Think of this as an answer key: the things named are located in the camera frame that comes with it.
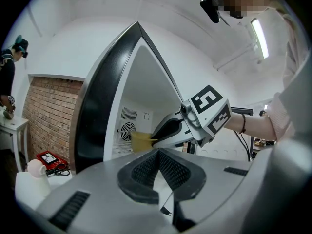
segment brick wall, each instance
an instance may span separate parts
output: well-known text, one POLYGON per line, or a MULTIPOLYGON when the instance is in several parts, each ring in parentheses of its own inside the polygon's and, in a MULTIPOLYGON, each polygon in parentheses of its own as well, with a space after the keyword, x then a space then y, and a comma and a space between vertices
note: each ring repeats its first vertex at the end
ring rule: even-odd
POLYGON ((29 160, 49 150, 69 162, 70 125, 81 86, 81 81, 34 77, 23 110, 30 121, 29 160))

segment black bracelet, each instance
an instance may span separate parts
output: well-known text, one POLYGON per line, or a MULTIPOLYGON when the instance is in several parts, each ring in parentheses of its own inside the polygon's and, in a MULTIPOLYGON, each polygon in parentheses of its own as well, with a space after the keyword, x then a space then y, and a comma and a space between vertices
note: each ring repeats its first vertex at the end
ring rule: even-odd
POLYGON ((245 133, 246 132, 246 129, 245 129, 245 125, 246 125, 246 116, 245 115, 242 115, 243 116, 243 118, 244 118, 244 125, 243 125, 243 128, 242 128, 242 131, 240 131, 240 134, 241 133, 245 133))

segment person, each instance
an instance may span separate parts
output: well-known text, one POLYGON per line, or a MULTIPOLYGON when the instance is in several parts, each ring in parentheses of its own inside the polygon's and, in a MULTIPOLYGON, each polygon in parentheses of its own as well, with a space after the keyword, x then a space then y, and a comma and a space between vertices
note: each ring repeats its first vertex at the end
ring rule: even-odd
MULTIPOLYGON (((286 66, 283 74, 284 88, 286 88, 300 70, 309 48, 303 32, 301 32, 295 21, 284 10, 278 0, 216 0, 216 2, 219 7, 229 11, 230 15, 251 16, 272 8, 284 19, 289 31, 289 41, 286 48, 286 66)), ((252 117, 233 113, 225 128, 271 141, 293 136, 294 127, 286 109, 279 100, 279 95, 279 93, 274 95, 270 107, 267 109, 269 115, 252 117)))
MULTIPOLYGON (((259 113, 260 116, 268 116, 268 113, 264 110, 261 110, 259 113)), ((265 139, 262 138, 255 138, 254 139, 254 145, 255 146, 274 146, 275 145, 275 141, 266 141, 265 139)))
POLYGON ((6 49, 1 52, 0 59, 0 106, 6 106, 4 115, 7 118, 13 117, 15 110, 14 98, 11 96, 12 85, 15 75, 14 62, 19 61, 22 57, 27 57, 28 41, 17 37, 12 49, 6 49))

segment cooling fan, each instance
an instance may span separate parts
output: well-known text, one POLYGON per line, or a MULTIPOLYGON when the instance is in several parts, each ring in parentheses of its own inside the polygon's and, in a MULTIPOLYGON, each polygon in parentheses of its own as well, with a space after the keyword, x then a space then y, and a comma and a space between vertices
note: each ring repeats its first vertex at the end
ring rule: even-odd
POLYGON ((132 122, 126 122, 120 130, 120 137, 125 141, 131 140, 130 132, 135 131, 136 126, 132 122))

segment ceiling light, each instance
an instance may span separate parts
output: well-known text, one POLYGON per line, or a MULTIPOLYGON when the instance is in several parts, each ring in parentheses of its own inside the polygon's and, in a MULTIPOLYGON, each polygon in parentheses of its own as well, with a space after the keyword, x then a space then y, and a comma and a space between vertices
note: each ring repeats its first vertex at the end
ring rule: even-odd
POLYGON ((258 37, 258 40, 262 49, 263 58, 265 59, 269 56, 269 52, 268 52, 267 42, 265 41, 265 37, 263 34, 261 24, 258 19, 254 19, 251 23, 258 37))

